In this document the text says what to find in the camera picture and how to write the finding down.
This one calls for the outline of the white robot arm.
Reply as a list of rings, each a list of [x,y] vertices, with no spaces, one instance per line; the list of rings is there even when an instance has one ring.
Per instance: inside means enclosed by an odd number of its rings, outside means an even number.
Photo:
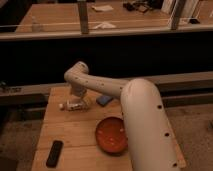
[[[68,69],[64,79],[74,96],[83,97],[90,89],[120,100],[133,171],[181,171],[168,117],[153,82],[93,76],[82,61]]]

